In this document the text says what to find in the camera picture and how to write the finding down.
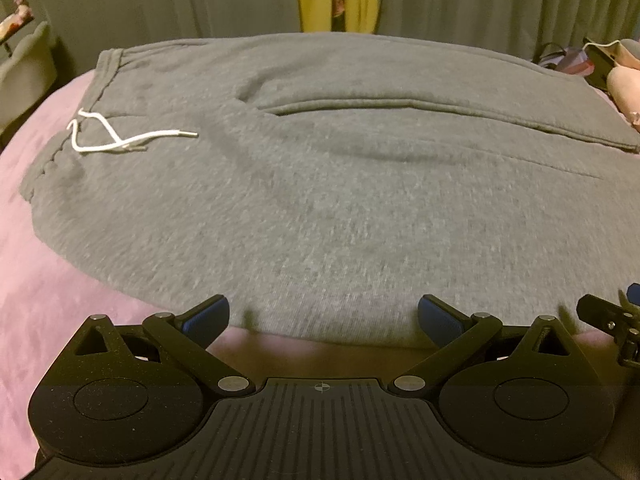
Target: white drawstring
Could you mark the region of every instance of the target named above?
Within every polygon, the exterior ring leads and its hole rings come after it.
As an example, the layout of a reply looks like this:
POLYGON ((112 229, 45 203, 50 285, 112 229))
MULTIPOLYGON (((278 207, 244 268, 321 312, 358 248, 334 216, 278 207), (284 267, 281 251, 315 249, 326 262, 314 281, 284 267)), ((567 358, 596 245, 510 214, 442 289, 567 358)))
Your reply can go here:
POLYGON ((129 137, 129 139, 121 139, 118 134, 115 132, 113 127, 109 124, 107 119, 104 118, 102 114, 96 112, 85 112, 80 108, 78 110, 78 115, 86 118, 94 118, 98 119, 102 126, 110 134, 111 138, 114 140, 111 144, 105 144, 103 146, 78 146, 77 138, 78 138, 78 120, 71 119, 71 122, 66 126, 66 129, 72 129, 71 131, 71 146, 78 153, 95 153, 95 152, 109 152, 111 150, 117 150, 118 148, 130 150, 138 150, 140 148, 145 149, 143 146, 133 146, 129 147, 130 144, 140 142, 142 140, 147 139, 157 139, 158 137, 197 137, 198 134, 194 132, 183 132, 181 130, 158 130, 156 132, 148 132, 146 134, 140 134, 133 137, 129 137))
POLYGON ((590 41, 589 43, 585 43, 582 49, 585 50, 590 45, 603 46, 603 47, 614 46, 616 43, 620 43, 620 40, 612 41, 611 43, 607 43, 606 45, 602 45, 602 44, 599 44, 599 43, 593 43, 593 41, 590 41))

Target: round black disc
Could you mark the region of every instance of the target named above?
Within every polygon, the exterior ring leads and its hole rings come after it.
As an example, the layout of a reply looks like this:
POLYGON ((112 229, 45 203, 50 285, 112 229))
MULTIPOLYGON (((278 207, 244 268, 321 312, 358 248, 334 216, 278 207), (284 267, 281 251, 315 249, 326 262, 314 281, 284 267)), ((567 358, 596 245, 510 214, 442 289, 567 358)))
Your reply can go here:
POLYGON ((460 439, 507 462, 541 465, 583 456, 607 436, 613 410, 602 387, 571 367, 508 361, 466 368, 442 388, 440 413, 460 439))
POLYGON ((110 371, 115 378, 96 371, 36 388, 29 420, 47 456, 135 462, 178 444, 199 423, 202 391, 182 371, 149 362, 110 371))

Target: black plastic base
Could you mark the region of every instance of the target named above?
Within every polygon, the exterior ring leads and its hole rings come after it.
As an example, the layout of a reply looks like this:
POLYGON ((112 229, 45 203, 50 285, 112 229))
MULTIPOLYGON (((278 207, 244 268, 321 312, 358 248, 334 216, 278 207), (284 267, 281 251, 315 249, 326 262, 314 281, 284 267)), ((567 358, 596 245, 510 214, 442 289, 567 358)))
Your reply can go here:
POLYGON ((390 394, 374 379, 269 379, 219 400, 188 441, 144 463, 88 467, 47 460, 28 479, 615 480, 596 459, 541 467, 468 449, 430 403, 390 394))

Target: fleece fabric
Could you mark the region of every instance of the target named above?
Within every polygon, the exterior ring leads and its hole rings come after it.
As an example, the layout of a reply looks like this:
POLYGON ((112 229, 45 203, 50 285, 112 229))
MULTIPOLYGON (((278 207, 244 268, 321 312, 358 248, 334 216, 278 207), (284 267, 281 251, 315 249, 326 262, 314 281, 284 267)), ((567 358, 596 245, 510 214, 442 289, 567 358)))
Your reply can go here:
POLYGON ((580 78, 476 48, 361 34, 180 40, 103 52, 69 132, 22 183, 34 229, 85 273, 179 313, 428 348, 435 294, 507 324, 575 322, 640 279, 638 133, 580 78), (80 119, 80 145, 107 131, 80 119))

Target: black bag strap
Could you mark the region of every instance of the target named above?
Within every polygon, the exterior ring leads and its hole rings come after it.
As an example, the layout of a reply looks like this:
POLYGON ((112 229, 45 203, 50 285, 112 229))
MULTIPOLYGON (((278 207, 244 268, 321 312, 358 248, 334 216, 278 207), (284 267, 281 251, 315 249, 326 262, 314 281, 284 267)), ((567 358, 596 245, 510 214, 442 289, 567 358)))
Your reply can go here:
POLYGON ((534 55, 533 55, 533 59, 531 60, 532 63, 534 64, 540 64, 540 60, 542 60, 542 56, 545 53, 545 50, 548 46, 557 46, 560 48, 560 50, 558 51, 558 54, 564 54, 566 56, 566 49, 563 46, 558 45, 557 43, 554 43, 553 41, 549 41, 548 43, 542 44, 540 45, 534 55))

